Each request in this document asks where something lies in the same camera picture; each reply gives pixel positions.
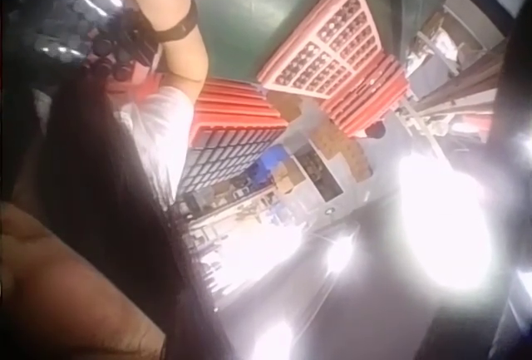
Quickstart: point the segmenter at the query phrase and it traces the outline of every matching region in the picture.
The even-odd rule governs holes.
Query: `red plastic crate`
[[[407,88],[404,69],[394,57],[381,53],[349,89],[326,100],[322,109],[340,130],[353,136],[380,119]]]
[[[366,0],[322,0],[277,50],[258,80],[270,90],[330,98],[381,49]]]

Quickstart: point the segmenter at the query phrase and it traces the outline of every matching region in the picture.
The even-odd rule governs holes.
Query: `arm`
[[[190,8],[190,0],[136,1],[157,32],[175,26],[186,16]],[[209,68],[209,59],[200,30],[195,27],[187,37],[175,42],[166,42],[163,48],[170,69],[170,73],[163,80],[163,85],[177,88],[195,102]]]
[[[2,306],[39,351],[159,357],[163,333],[128,298],[36,219],[4,204],[2,282]]]

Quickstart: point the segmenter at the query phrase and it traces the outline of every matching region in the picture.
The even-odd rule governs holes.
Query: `woman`
[[[84,71],[56,94],[12,197],[34,217],[2,209],[2,299],[41,356],[228,358],[170,207],[208,68],[194,2],[136,1],[170,73],[139,104]]]

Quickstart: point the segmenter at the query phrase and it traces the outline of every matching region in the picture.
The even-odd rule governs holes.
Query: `long dark hair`
[[[221,359],[229,344],[103,81],[80,70],[55,95],[37,166],[47,225],[166,334],[165,358]]]

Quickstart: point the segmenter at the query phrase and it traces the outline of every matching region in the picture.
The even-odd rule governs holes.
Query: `white shirt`
[[[49,96],[35,91],[37,114],[42,128],[52,103]],[[110,96],[115,117],[131,133],[144,170],[163,205],[172,204],[177,194],[189,146],[194,117],[192,101],[177,88],[164,86],[140,103],[124,96]]]

